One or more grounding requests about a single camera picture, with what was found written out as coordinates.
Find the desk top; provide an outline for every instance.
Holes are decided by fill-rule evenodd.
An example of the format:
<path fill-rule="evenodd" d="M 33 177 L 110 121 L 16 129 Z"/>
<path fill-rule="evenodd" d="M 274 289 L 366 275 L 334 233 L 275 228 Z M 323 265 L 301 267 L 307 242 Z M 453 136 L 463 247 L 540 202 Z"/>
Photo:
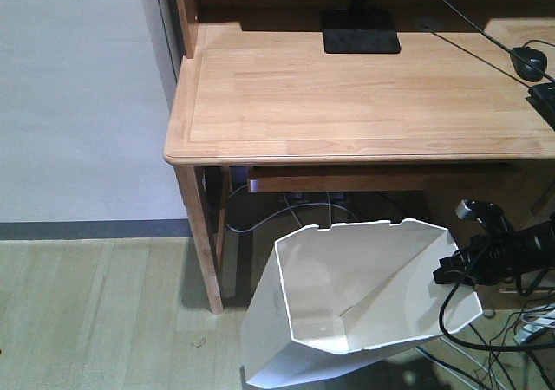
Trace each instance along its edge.
<path fill-rule="evenodd" d="M 173 165 L 555 158 L 555 132 L 508 54 L 478 33 L 406 31 L 399 55 L 329 55 L 317 31 L 208 18 L 181 65 L 165 148 Z M 520 46 L 552 40 L 555 20 L 492 17 L 486 31 Z M 555 74 L 555 50 L 538 49 Z"/>

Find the wall trim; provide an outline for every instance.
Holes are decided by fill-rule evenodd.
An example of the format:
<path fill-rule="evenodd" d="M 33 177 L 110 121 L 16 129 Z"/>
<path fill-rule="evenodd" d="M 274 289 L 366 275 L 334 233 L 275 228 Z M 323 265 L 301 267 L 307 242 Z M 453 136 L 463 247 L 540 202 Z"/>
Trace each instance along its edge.
<path fill-rule="evenodd" d="M 0 223 L 0 240 L 191 236 L 188 219 Z"/>

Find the plastic bin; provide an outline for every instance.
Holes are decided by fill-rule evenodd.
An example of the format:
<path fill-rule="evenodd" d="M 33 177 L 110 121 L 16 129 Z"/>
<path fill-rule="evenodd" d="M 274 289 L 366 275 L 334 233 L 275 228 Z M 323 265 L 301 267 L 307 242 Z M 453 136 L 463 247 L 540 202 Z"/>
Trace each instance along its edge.
<path fill-rule="evenodd" d="M 447 229 L 405 219 L 308 225 L 278 239 L 241 326 L 245 378 L 275 388 L 337 377 L 441 335 L 452 286 L 432 272 L 457 246 Z M 446 313 L 457 332 L 480 316 L 459 288 Z"/>

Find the white wall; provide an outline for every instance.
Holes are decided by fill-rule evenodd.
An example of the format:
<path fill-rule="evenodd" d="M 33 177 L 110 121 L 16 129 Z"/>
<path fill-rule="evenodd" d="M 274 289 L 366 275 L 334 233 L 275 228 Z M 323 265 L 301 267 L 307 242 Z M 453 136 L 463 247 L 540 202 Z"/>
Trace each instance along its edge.
<path fill-rule="evenodd" d="M 0 0 L 1 222 L 186 215 L 143 6 Z"/>

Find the black monitor base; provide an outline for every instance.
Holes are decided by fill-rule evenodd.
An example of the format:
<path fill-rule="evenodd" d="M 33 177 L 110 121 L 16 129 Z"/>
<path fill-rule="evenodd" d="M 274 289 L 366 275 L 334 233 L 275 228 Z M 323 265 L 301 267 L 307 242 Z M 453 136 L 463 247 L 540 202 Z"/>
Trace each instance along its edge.
<path fill-rule="evenodd" d="M 401 44 L 391 14 L 366 10 L 326 10 L 322 14 L 323 50 L 327 54 L 398 54 Z"/>

